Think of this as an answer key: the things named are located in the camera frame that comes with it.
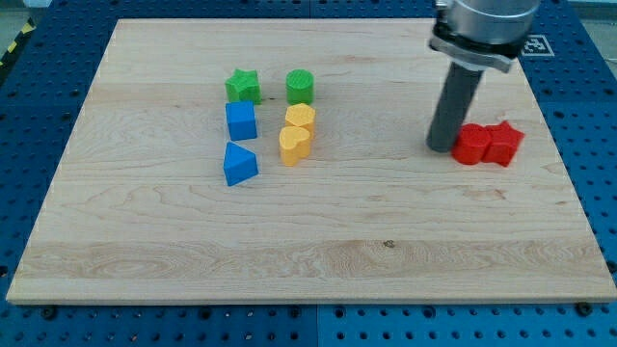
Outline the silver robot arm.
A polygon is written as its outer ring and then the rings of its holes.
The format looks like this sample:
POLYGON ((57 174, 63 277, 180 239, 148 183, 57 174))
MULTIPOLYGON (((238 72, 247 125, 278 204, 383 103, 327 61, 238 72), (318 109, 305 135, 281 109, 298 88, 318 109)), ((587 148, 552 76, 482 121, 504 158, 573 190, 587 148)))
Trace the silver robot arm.
POLYGON ((435 1, 429 47, 450 65, 426 135, 429 148, 451 151, 484 71, 510 70, 539 7, 539 0, 435 1))

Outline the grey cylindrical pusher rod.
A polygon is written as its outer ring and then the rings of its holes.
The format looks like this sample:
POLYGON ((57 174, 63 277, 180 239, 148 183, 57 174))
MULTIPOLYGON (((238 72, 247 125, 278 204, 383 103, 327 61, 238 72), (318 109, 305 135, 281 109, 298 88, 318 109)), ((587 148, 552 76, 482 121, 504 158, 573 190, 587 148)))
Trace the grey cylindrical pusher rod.
POLYGON ((439 153, 450 152, 467 116, 482 70, 469 70, 451 63, 432 118, 426 145, 439 153))

